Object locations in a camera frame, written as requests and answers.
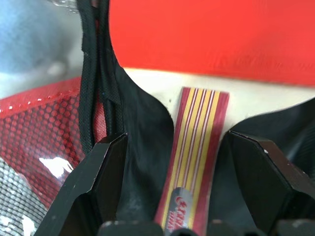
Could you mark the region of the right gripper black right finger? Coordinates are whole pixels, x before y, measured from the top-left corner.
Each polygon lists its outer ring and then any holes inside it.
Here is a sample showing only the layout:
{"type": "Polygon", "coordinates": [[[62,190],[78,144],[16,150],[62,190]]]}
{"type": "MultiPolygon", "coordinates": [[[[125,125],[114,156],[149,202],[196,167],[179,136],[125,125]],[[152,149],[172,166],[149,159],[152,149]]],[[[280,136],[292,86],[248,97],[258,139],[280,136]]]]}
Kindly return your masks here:
{"type": "Polygon", "coordinates": [[[255,225],[271,233],[280,220],[315,218],[315,185],[271,140],[227,135],[242,196],[255,225]]]}

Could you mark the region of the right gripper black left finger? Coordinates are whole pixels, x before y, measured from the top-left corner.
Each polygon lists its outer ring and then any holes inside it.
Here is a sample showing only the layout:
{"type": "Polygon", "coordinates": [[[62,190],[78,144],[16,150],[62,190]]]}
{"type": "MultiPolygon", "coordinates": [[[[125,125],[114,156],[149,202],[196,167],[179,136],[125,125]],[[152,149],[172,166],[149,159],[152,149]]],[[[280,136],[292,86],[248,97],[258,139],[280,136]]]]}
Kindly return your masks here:
{"type": "Polygon", "coordinates": [[[103,138],[68,175],[38,227],[38,236],[95,236],[115,219],[120,200],[127,134],[103,138]]]}

